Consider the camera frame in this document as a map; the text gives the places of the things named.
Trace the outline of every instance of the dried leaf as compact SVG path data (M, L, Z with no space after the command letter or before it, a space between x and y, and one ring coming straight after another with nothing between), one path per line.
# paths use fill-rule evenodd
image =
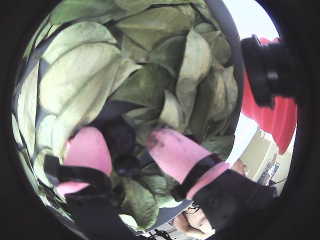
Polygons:
M34 48L36 48L39 43L46 38L46 35L48 34L50 28L52 27L51 24L47 23L45 25L45 27L43 28L43 30L40 32L39 36L37 37L36 41L35 41L35 44L34 44Z
M40 122L36 131L36 149L40 152L42 149L52 149L52 129L57 116L47 115Z
M212 99L212 108L209 114L209 119L215 122L225 119L225 111L228 107L227 90L225 86L223 71L215 71L213 77L216 81L214 94Z
M142 121L150 121L150 120L158 119L160 116L160 113L161 113L160 110L150 110L146 113L136 116L135 119L142 120Z
M217 96L210 115L213 120L219 121L226 119L234 111L238 100L238 86L234 78L233 66L217 71L214 75L218 81Z
M213 154L218 154L224 161L229 157L234 146L235 136L216 136L206 140L202 147Z
M53 25L123 11L114 0L63 0L51 12Z
M62 30L42 55L50 65L62 54L79 46L93 42L117 43L109 30L93 21L82 21Z
M208 74L211 59L210 46L200 34L191 29L187 36L184 58L175 89L184 112L184 128L189 124L197 86Z
M147 60L159 64L167 69L170 74L177 78L184 58L186 37L174 36L165 40L162 44L151 51Z
M215 30L215 27L211 23L200 23L194 27L194 31L196 31L198 34L206 34L209 32L213 32Z
M28 178L33 190L36 193L39 193L39 185L38 185L38 181L35 178L35 175L33 174L33 172L31 171L31 169L28 167L27 161L29 162L29 157L27 154L27 151L25 149L21 150L19 152L19 157L20 157L20 161L22 163L24 172L26 174L26 177Z
M220 36L221 31L220 30L208 31L200 34L207 41L207 43L210 44L210 46L212 46L216 44L217 38Z
M198 86L188 126L198 144L201 144L205 137L207 122L214 104L216 87L217 80L211 68L206 78Z
M213 67L214 70L218 70L218 71L223 71L224 70L224 66L222 64L225 64L229 61L230 56L231 56L231 48L228 45L221 45L218 46L219 42L220 42L220 38L223 38L222 36L220 36L221 31L210 31L210 32L206 32L201 34L201 36L207 41L207 43L210 45L211 47L211 51L212 51L212 62L211 62L211 66Z
M31 54L31 51L33 50L34 48L34 44L35 44L35 41L36 41L36 38L39 34L39 32L45 27L46 24L48 24L48 19L49 19L49 15L41 22L40 26L38 27L38 29L35 31L35 33L33 34L31 40L29 41L25 51L24 51L24 54L23 54L23 58L26 58L26 60L28 60L30 54Z
M165 101L159 122L182 133L185 123L184 111L175 95L164 90L164 96Z
M223 128L219 131L220 136L225 135L227 129L228 129L229 126L230 126L231 119L232 119L231 116L229 116L229 117L226 119L225 125L224 125Z
M132 216L137 225L145 231L156 222L159 213L157 202L152 193L135 180L128 177L121 180L125 191L121 210L124 214Z
M167 89L173 77L163 67L157 64L147 64L129 77L110 96L110 101L125 101L160 110L163 107Z
M232 54L228 41L223 36L218 36L211 44L212 55L222 64L225 65Z
M121 54L124 57L130 58L134 61L145 57L148 51L132 41L126 35L122 37Z
M184 15L186 15L189 18L191 24L195 22L195 19L196 19L195 10L190 6L190 4L177 5L177 6L174 6L174 8L178 9Z
M173 199L167 187L167 181L162 175L145 175L138 177L137 181L151 192L158 206L166 204Z
M34 155L36 143L36 113L39 63L24 80L17 102L17 120L29 156Z
M11 114L11 119L12 119L12 131L13 131L14 139L18 145L23 146L18 123L17 123L16 117L13 114Z
M179 10L173 7L160 7L128 17L118 22L116 27L146 50L151 51L159 41L189 30L191 24L188 17Z
M45 156L46 155L52 155L53 152L51 149L45 148L43 149L35 158L33 163L33 170L35 175L43 182L44 185L46 185L49 188L52 188L53 185L49 182L45 170Z
M227 108L224 111L225 117L231 115L238 100L238 86L234 77L234 66L226 67L223 71L223 81L226 89Z
M125 214L120 214L119 217L128 226L134 227L134 228L138 227L138 224L137 224L136 220L132 216L125 215Z
M139 124L135 130L136 142L142 146L146 146L148 133L158 125L158 122L159 120L155 119Z
M133 109L133 110L131 110L131 111L126 112L125 115L127 115L127 116L130 117L130 118L135 119L135 118L137 118L138 116L141 116L141 115L143 115L143 114L145 114L145 113L150 112L150 110L151 110L151 109L148 108L148 107L140 107L140 108Z
M143 120L136 119L137 116L145 114L150 111L150 108L141 107L122 114L123 119L133 128L136 128L139 124L142 124Z
M52 34L54 34L61 26L62 26L62 24L52 25L47 36L46 36L46 39L49 38Z
M45 110L58 115L51 141L55 156L62 157L76 129L96 118L114 84L123 81L119 77L126 79L131 74L131 66L140 68L107 43L82 44L51 65L40 83L39 99Z
M203 4L195 4L196 9L211 23L215 30L220 30L219 24L213 19L209 8Z
M219 120L219 121L210 121L206 126L206 139L214 138L219 132L223 129L227 129L229 126L227 125L229 118Z

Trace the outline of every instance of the red object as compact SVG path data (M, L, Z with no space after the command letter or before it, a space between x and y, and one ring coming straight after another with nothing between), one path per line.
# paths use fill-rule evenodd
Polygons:
M271 41L261 38L260 42L267 44ZM297 125L297 105L292 98L276 96L273 110L269 107L259 107L252 94L247 73L245 73L241 112L255 120L263 131L272 135L280 155L287 151Z

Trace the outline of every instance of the eyeglasses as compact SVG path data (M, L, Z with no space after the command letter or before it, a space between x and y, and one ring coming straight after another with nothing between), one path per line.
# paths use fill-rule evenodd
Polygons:
M201 208L198 206L190 206L188 209L184 211L185 214L195 214L198 212Z

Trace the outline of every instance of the pile of leaves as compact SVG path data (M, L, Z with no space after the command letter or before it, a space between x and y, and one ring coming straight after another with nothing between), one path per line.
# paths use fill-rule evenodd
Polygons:
M38 62L16 88L12 114L35 189L41 183L57 196L44 173L45 155L62 163L67 140L109 101L140 106L122 116L142 148L147 133L166 124L228 157L234 136L224 134L238 99L234 68L226 67L232 50L203 0L64 0L42 22L24 58L52 35L38 56L49 68L38 80ZM46 115L36 123L39 109ZM177 184L155 164L138 178L112 172L111 179L123 186L122 217L136 230L155 223Z

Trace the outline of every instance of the white wall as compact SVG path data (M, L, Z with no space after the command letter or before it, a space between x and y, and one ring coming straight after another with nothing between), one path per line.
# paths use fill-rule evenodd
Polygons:
M240 156L243 164L250 169L247 175L249 179L254 180L253 178L264 161L269 146L270 142L260 137L260 128L258 128L251 142Z
M269 15L255 0L223 0L223 2L232 15L240 39L249 38L252 34L270 41L279 37Z
M279 155L279 148L277 145L272 141L263 139L260 134L261 131L258 129L250 144L240 157L243 164L250 168L247 177L255 182L258 181L269 160L273 158L274 154L278 154L275 162L279 164L279 168L272 180L276 183L280 182L288 176L292 154L290 151L286 151L283 155ZM286 181L282 181L275 185L278 193L281 193L285 183Z

